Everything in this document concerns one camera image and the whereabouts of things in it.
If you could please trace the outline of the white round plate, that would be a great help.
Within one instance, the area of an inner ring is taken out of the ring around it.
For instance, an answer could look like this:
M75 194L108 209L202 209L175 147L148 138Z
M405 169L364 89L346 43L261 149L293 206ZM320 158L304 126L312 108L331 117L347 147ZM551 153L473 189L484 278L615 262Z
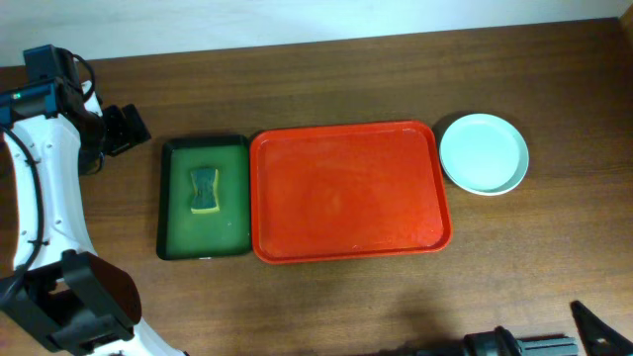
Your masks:
M464 191L480 196L498 196L519 186L527 175L527 171L476 169L474 171L446 171L446 175Z

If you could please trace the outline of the green yellow sponge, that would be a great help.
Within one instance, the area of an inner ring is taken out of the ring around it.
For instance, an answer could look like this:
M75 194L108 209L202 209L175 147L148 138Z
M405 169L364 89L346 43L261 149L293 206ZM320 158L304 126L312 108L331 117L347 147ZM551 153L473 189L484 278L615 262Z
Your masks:
M212 214L220 209L218 198L219 170L214 167L204 167L190 172L193 198L191 212L193 214Z

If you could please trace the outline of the mint green round plate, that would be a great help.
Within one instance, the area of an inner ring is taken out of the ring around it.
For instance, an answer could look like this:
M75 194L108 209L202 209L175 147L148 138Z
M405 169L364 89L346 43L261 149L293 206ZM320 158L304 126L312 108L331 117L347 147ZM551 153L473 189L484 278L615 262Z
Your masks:
M446 171L476 169L528 171L529 149L519 130L491 114L469 114L452 122L439 143Z

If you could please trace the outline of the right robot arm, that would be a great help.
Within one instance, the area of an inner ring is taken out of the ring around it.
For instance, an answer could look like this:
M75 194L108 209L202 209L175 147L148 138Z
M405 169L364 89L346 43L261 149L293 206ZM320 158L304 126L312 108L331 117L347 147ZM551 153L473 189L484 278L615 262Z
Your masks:
M632 341L607 325L580 301L570 303L582 347L589 356L632 356ZM466 335L451 346L416 350L414 356L574 356L579 341L569 336L517 339L502 326Z

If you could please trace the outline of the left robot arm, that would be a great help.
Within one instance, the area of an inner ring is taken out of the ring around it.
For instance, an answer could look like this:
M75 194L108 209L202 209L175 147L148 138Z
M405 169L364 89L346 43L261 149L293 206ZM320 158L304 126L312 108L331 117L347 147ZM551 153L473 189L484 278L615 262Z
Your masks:
M81 56L25 51L28 83L1 96L1 134L15 176L18 238L1 309L43 348L73 355L170 355L143 319L132 277L89 237L79 179L148 141L134 106L104 107Z

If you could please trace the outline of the dark green plastic tray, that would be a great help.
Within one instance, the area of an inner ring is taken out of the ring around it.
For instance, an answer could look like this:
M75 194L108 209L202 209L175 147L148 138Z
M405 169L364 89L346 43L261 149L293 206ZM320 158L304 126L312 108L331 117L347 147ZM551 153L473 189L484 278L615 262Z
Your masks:
M173 138L163 144L156 254L163 260L209 259L251 250L248 141L245 136ZM192 170L219 170L220 209L193 214Z

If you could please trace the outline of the red plastic tray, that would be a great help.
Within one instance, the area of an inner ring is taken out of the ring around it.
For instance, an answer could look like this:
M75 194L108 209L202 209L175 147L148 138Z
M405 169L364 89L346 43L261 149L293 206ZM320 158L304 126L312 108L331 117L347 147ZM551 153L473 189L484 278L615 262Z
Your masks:
M269 264L436 252L451 222L419 121L271 130L250 144L252 248Z

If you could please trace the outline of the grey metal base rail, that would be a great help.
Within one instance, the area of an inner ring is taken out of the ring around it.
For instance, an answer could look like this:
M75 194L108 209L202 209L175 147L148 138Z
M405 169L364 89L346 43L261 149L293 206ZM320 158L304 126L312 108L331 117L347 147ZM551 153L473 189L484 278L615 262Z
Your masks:
M578 356L579 346L573 337L541 340L518 340L522 356Z

